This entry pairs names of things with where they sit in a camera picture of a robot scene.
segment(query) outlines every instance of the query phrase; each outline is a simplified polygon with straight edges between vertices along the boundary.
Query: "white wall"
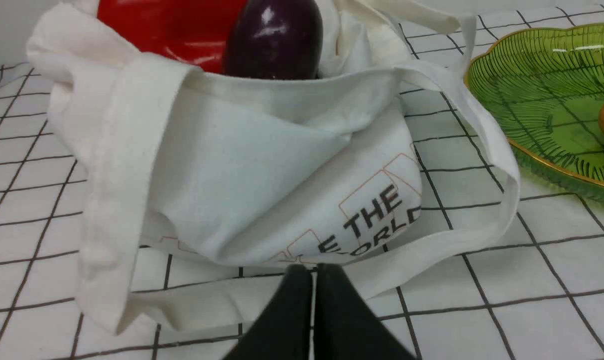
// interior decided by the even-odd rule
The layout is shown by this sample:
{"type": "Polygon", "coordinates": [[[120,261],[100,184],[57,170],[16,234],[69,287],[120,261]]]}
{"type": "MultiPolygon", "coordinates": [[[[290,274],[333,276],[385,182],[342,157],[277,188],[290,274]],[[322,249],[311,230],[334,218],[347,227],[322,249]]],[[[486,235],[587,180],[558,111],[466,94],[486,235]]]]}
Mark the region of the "white wall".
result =
{"type": "MultiPolygon", "coordinates": [[[[596,0],[419,0],[448,12],[548,7],[555,3],[593,3],[596,0]]],[[[59,0],[0,0],[0,64],[25,60],[25,43],[41,13],[59,0]]]]}

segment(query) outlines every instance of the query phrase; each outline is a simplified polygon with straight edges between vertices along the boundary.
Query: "black grid line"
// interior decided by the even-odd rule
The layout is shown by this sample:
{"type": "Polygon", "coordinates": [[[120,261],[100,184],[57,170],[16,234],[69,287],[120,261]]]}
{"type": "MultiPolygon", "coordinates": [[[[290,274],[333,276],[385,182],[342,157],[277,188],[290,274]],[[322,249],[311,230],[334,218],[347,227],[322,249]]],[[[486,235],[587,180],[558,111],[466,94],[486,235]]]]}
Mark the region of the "black grid line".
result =
{"type": "Polygon", "coordinates": [[[17,68],[18,66],[22,66],[23,64],[27,64],[27,63],[25,63],[25,62],[17,63],[17,64],[14,64],[13,66],[8,66],[8,67],[5,67],[4,65],[2,65],[0,67],[0,71],[12,70],[12,69],[17,68]]]}
{"type": "Polygon", "coordinates": [[[84,313],[81,313],[77,320],[77,331],[75,337],[73,337],[73,347],[71,348],[71,356],[69,359],[74,359],[77,354],[77,345],[80,343],[80,332],[82,332],[82,325],[84,325],[84,313]]]}
{"type": "MultiPolygon", "coordinates": [[[[240,266],[237,269],[237,277],[238,278],[244,278],[244,267],[240,266]]],[[[242,337],[244,335],[244,324],[243,323],[239,323],[237,324],[237,335],[239,335],[240,337],[242,337]]]]}
{"type": "Polygon", "coordinates": [[[424,114],[408,114],[405,115],[404,118],[411,118],[411,117],[418,117],[418,116],[434,116],[435,114],[441,114],[441,113],[449,113],[451,112],[449,109],[444,109],[444,110],[438,110],[438,111],[433,111],[433,112],[426,112],[424,114]]]}
{"type": "Polygon", "coordinates": [[[59,300],[45,301],[45,302],[40,302],[40,303],[32,303],[30,305],[11,306],[11,307],[7,307],[5,309],[0,309],[0,314],[1,313],[18,312],[19,310],[30,310],[30,309],[43,308],[43,307],[50,306],[50,305],[70,303],[73,300],[75,300],[74,297],[68,297],[68,298],[61,298],[59,300]]]}
{"type": "MultiPolygon", "coordinates": [[[[68,176],[66,177],[66,181],[68,182],[68,180],[70,180],[71,175],[73,175],[73,170],[75,170],[75,166],[77,166],[77,161],[75,161],[73,163],[73,166],[71,166],[71,170],[68,172],[68,176]]],[[[46,221],[46,225],[44,225],[44,229],[42,230],[41,235],[39,236],[39,241],[37,242],[37,246],[35,248],[34,254],[33,254],[33,259],[28,263],[27,265],[27,269],[26,269],[26,273],[24,274],[24,278],[20,284],[20,287],[18,288],[18,291],[15,293],[15,297],[13,298],[13,302],[11,305],[11,310],[8,311],[8,314],[6,316],[6,319],[4,320],[4,325],[2,325],[2,329],[0,330],[0,342],[2,341],[2,337],[4,336],[4,333],[6,331],[7,325],[9,324],[9,321],[11,321],[11,317],[13,315],[14,310],[12,308],[15,308],[18,300],[20,299],[20,295],[22,290],[24,289],[24,285],[26,284],[27,280],[28,280],[28,276],[30,274],[31,269],[33,268],[33,264],[35,263],[35,260],[37,258],[37,255],[39,253],[39,250],[42,246],[42,241],[44,240],[44,236],[46,235],[46,231],[48,230],[48,227],[51,224],[51,221],[53,219],[53,215],[55,215],[55,210],[57,210],[57,205],[59,205],[60,199],[62,198],[62,194],[64,193],[64,189],[66,188],[66,184],[62,185],[59,193],[57,194],[57,198],[55,199],[55,205],[53,205],[53,209],[51,210],[51,214],[48,218],[48,220],[46,221]]]]}
{"type": "Polygon", "coordinates": [[[449,135],[449,136],[439,136],[439,137],[427,137],[426,139],[414,140],[414,143],[420,142],[428,142],[428,141],[439,141],[442,139],[457,139],[457,138],[465,138],[466,135],[449,135]]]}
{"type": "MultiPolygon", "coordinates": [[[[594,234],[594,235],[581,235],[581,236],[572,236],[564,239],[557,240],[548,240],[548,241],[538,241],[537,244],[540,246],[550,245],[550,244],[562,244],[567,242],[572,242],[574,240],[588,240],[588,239],[598,239],[604,238],[604,234],[594,234]]],[[[521,244],[504,244],[497,246],[489,246],[485,248],[481,248],[480,250],[465,252],[466,255],[477,254],[477,253],[485,253],[486,251],[494,251],[494,250],[504,250],[504,249],[514,249],[514,248],[534,248],[534,243],[521,243],[521,244]]]]}
{"type": "Polygon", "coordinates": [[[9,95],[9,96],[0,96],[0,100],[4,100],[4,99],[12,99],[12,98],[22,98],[23,96],[29,96],[29,95],[50,95],[50,92],[27,92],[27,93],[21,93],[18,95],[9,95]]]}
{"type": "MultiPolygon", "coordinates": [[[[24,75],[24,77],[33,77],[35,75],[24,75]]],[[[19,114],[19,115],[10,115],[10,116],[0,116],[0,119],[12,119],[15,117],[28,117],[28,116],[45,116],[46,112],[33,112],[32,114],[19,114]]]]}
{"type": "MultiPolygon", "coordinates": [[[[164,272],[164,287],[166,290],[169,287],[169,278],[171,278],[171,264],[173,262],[173,255],[169,254],[166,260],[166,271],[164,272]]],[[[157,360],[157,352],[159,351],[160,344],[160,333],[162,333],[162,325],[157,324],[155,326],[155,339],[153,339],[153,354],[151,360],[157,360]]]]}
{"type": "MultiPolygon", "coordinates": [[[[23,90],[24,86],[26,85],[26,82],[28,81],[28,77],[31,75],[31,73],[33,71],[34,71],[34,69],[31,69],[31,71],[29,71],[29,73],[27,75],[25,75],[24,80],[20,86],[20,89],[18,89],[17,95],[20,95],[20,92],[23,90]]],[[[6,111],[4,112],[4,115],[0,116],[0,126],[2,126],[4,119],[6,119],[8,117],[9,111],[11,111],[11,108],[13,107],[13,104],[15,104],[16,99],[17,99],[17,97],[15,96],[15,98],[13,98],[13,100],[11,100],[9,105],[6,107],[6,111]]]]}
{"type": "MultiPolygon", "coordinates": [[[[86,183],[86,182],[87,182],[87,180],[74,180],[74,181],[69,181],[68,184],[79,184],[79,183],[86,183]]],[[[64,185],[64,184],[65,184],[65,182],[57,182],[55,184],[37,185],[37,186],[29,186],[29,187],[17,187],[15,189],[0,190],[0,194],[6,193],[6,192],[23,192],[23,191],[32,191],[33,189],[58,187],[58,186],[64,185]]]]}
{"type": "Polygon", "coordinates": [[[467,167],[462,167],[462,168],[430,168],[428,169],[428,171],[430,173],[458,173],[460,171],[468,171],[468,170],[478,170],[478,169],[486,169],[487,167],[491,168],[494,167],[494,165],[490,164],[488,166],[484,165],[484,166],[467,166],[467,167]]]}
{"type": "Polygon", "coordinates": [[[78,250],[73,250],[73,251],[64,251],[64,252],[60,252],[60,253],[55,253],[53,255],[46,255],[46,256],[39,256],[36,258],[28,258],[28,259],[17,259],[17,260],[7,260],[7,261],[0,261],[0,266],[2,265],[9,265],[9,264],[17,264],[17,263],[25,263],[25,262],[30,262],[31,260],[48,260],[48,259],[55,259],[55,258],[60,258],[62,256],[66,256],[66,255],[73,255],[73,254],[77,254],[79,253],[78,250]]]}
{"type": "Polygon", "coordinates": [[[58,156],[36,157],[34,159],[26,159],[26,160],[23,160],[23,161],[0,162],[0,166],[9,166],[11,164],[22,164],[22,163],[27,163],[27,162],[38,162],[40,160],[65,159],[65,158],[72,158],[72,157],[73,157],[73,155],[58,155],[58,156]]]}
{"type": "Polygon", "coordinates": [[[420,91],[424,91],[424,89],[422,89],[422,88],[419,88],[419,89],[410,89],[410,90],[407,90],[407,91],[400,92],[400,95],[406,95],[406,94],[411,94],[413,92],[420,92],[420,91]]]}
{"type": "Polygon", "coordinates": [[[0,68],[0,85],[2,85],[2,81],[4,80],[4,70],[6,69],[4,68],[4,65],[2,65],[0,68]]]}
{"type": "MultiPolygon", "coordinates": [[[[52,132],[44,132],[43,134],[41,134],[41,136],[44,135],[52,135],[52,132]]],[[[37,135],[23,135],[23,136],[11,136],[11,137],[0,137],[0,141],[11,141],[11,140],[15,140],[15,139],[29,139],[29,138],[34,138],[37,137],[37,135]]]]}
{"type": "Polygon", "coordinates": [[[78,211],[78,212],[71,212],[69,214],[59,214],[59,215],[55,215],[55,216],[49,216],[47,218],[36,218],[36,219],[25,219],[23,221],[3,222],[3,223],[0,223],[0,226],[11,226],[11,225],[21,225],[21,224],[37,223],[39,221],[47,221],[48,219],[59,219],[59,218],[73,217],[73,216],[79,215],[81,213],[82,213],[82,211],[78,211]]]}

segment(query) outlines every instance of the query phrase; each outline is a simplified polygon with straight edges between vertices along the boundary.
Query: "black lettering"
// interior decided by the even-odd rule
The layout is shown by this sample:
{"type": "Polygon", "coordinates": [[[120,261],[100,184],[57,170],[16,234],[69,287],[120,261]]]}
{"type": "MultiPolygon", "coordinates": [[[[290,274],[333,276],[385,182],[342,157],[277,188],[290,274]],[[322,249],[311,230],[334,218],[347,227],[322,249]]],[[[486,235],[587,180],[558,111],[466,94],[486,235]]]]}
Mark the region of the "black lettering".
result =
{"type": "Polygon", "coordinates": [[[395,210],[397,207],[400,206],[400,204],[402,203],[402,200],[392,204],[392,202],[400,197],[400,194],[396,192],[394,192],[391,197],[387,197],[388,193],[395,190],[395,185],[392,185],[387,187],[384,191],[382,191],[380,193],[380,198],[382,198],[382,203],[384,203],[384,207],[386,208],[386,213],[390,213],[392,210],[395,210]]]}
{"type": "Polygon", "coordinates": [[[405,227],[406,224],[405,223],[401,223],[400,225],[395,225],[395,218],[393,218],[391,220],[391,232],[393,234],[395,234],[396,231],[400,230],[401,228],[405,227]]]}
{"type": "Polygon", "coordinates": [[[344,229],[353,228],[353,233],[355,233],[355,237],[357,239],[359,239],[359,237],[362,234],[359,232],[359,228],[357,227],[357,224],[355,223],[355,221],[357,220],[357,218],[359,218],[359,214],[355,214],[355,216],[353,216],[352,218],[348,219],[348,221],[344,224],[344,229]]]}
{"type": "Polygon", "coordinates": [[[353,250],[352,253],[350,253],[351,256],[360,256],[363,253],[366,253],[367,251],[369,251],[371,249],[371,243],[365,243],[362,246],[360,246],[359,248],[353,250]]]}
{"type": "Polygon", "coordinates": [[[408,209],[406,211],[406,216],[409,217],[409,224],[415,223],[416,218],[415,218],[415,213],[418,213],[421,211],[421,206],[419,207],[414,207],[412,209],[408,209]]]}
{"type": "Polygon", "coordinates": [[[377,215],[378,220],[381,220],[384,218],[384,212],[382,212],[382,207],[377,202],[376,198],[373,199],[373,207],[374,207],[374,209],[371,213],[369,213],[366,209],[361,210],[362,217],[364,217],[364,220],[366,221],[366,225],[368,225],[369,229],[373,227],[373,222],[371,221],[371,219],[373,218],[373,215],[377,215]]]}
{"type": "Polygon", "coordinates": [[[335,235],[331,235],[331,237],[322,241],[322,243],[317,246],[320,249],[320,253],[335,253],[340,251],[340,246],[337,243],[332,243],[333,241],[335,241],[335,235]]]}
{"type": "Polygon", "coordinates": [[[388,226],[384,226],[382,230],[380,230],[377,234],[375,234],[375,237],[373,237],[373,246],[377,246],[380,240],[388,239],[390,237],[391,235],[388,234],[388,226]]]}

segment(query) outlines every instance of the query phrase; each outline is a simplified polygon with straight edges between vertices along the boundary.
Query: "gold rim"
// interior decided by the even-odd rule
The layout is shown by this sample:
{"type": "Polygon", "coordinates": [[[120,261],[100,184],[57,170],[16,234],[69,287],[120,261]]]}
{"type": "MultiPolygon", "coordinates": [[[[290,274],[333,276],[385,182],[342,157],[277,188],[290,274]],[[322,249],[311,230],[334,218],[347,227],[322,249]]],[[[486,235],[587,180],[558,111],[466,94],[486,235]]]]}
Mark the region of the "gold rim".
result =
{"type": "MultiPolygon", "coordinates": [[[[493,49],[499,45],[502,41],[504,41],[506,38],[511,37],[513,35],[519,34],[519,33],[524,33],[524,32],[532,32],[535,30],[553,30],[553,31],[559,31],[559,32],[569,32],[571,30],[576,30],[576,29],[581,29],[581,28],[587,28],[587,27],[592,27],[593,25],[596,26],[604,26],[604,22],[601,23],[587,23],[585,25],[579,25],[579,26],[574,26],[574,27],[570,27],[567,29],[560,29],[557,27],[533,27],[533,28],[529,28],[529,29],[522,29],[522,30],[517,30],[517,31],[513,31],[510,34],[506,34],[505,36],[501,37],[499,40],[497,40],[494,44],[491,45],[491,47],[484,53],[481,55],[478,55],[476,57],[474,57],[471,62],[468,64],[468,68],[466,69],[466,73],[464,73],[464,84],[466,85],[466,87],[470,90],[470,86],[468,84],[468,73],[469,70],[471,69],[471,66],[473,66],[473,64],[483,58],[486,57],[487,55],[489,55],[491,53],[491,51],[493,51],[493,49]]],[[[517,148],[517,150],[520,150],[522,153],[525,153],[526,155],[528,155],[529,157],[531,157],[533,160],[539,162],[540,164],[543,164],[544,166],[547,166],[555,171],[558,171],[564,175],[570,176],[572,178],[576,178],[578,180],[582,180],[583,182],[588,182],[588,183],[592,183],[595,185],[598,185],[600,187],[604,187],[604,182],[601,182],[599,180],[595,180],[593,178],[590,177],[586,177],[583,175],[580,175],[578,173],[575,173],[573,171],[569,171],[567,169],[564,169],[562,167],[557,166],[556,164],[553,164],[552,162],[547,161],[546,159],[542,159],[541,157],[539,157],[539,155],[536,155],[535,153],[530,152],[527,148],[525,148],[524,146],[519,145],[517,142],[515,142],[513,139],[511,139],[510,137],[507,137],[508,143],[510,145],[512,145],[513,147],[517,148]]]]}

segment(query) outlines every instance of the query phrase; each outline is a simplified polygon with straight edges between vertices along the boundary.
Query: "white cloth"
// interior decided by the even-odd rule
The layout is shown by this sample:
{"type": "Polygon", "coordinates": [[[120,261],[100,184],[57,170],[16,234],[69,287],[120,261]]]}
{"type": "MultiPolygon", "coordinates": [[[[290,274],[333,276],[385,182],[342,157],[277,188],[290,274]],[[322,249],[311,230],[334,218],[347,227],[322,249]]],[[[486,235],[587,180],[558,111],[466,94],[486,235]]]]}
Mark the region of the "white cloth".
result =
{"type": "MultiPolygon", "coordinates": [[[[448,95],[508,180],[484,227],[428,235],[347,265],[360,294],[404,284],[508,228],[519,199],[517,165],[460,73],[410,60],[378,11],[394,10],[390,2],[318,4],[327,78],[307,82],[224,77],[140,54],[90,15],[94,1],[60,4],[41,18],[28,55],[55,81],[50,121],[90,174],[77,300],[106,330],[119,333],[140,313],[177,331],[251,321],[279,281],[130,294],[142,238],[165,249],[158,237],[178,238],[170,251],[194,261],[283,266],[349,263],[409,229],[420,213],[421,183],[393,102],[400,82],[448,95]]],[[[462,25],[468,55],[453,70],[463,69],[472,17],[406,6],[414,12],[396,15],[439,31],[462,25]]]]}

